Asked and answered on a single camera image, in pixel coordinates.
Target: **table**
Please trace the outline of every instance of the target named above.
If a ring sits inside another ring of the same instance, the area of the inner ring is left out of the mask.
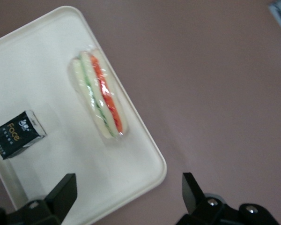
[[[168,165],[165,181],[96,225],[173,225],[182,172],[281,224],[281,28],[267,0],[0,0],[0,37],[78,8]],[[13,206],[0,181],[0,206]]]

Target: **black clamp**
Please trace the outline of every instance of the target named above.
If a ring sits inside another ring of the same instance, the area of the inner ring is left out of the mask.
[[[176,225],[279,225],[264,207],[242,204],[239,210],[214,197],[205,197],[191,173],[183,174],[183,200],[188,214]]]
[[[69,173],[45,199],[31,201],[8,215],[0,208],[0,225],[60,225],[76,198],[76,175]]]

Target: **plastic tray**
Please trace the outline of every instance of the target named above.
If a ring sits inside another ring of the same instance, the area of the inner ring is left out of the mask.
[[[0,125],[31,109],[48,136],[15,158],[0,177],[16,209],[47,195],[76,173],[78,198],[63,225],[89,225],[158,186],[166,163],[115,77],[129,131],[118,141],[99,135],[71,86],[69,61],[100,46],[80,11],[60,7],[0,38]]]

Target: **metal screw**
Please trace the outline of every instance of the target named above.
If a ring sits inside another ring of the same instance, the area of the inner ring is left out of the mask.
[[[252,214],[258,213],[258,210],[252,205],[248,205],[245,209],[248,210]]]
[[[217,201],[214,198],[208,199],[207,202],[211,206],[216,206],[217,205]]]
[[[29,205],[29,208],[30,209],[34,209],[35,207],[37,207],[39,205],[39,203],[37,202],[37,201],[34,201],[33,203],[31,203],[30,205]]]

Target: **wrapped sandwich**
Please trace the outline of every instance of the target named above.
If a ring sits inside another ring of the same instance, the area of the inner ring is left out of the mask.
[[[127,121],[113,88],[112,71],[99,50],[80,52],[71,61],[70,68],[72,83],[103,136],[123,135],[127,131]]]

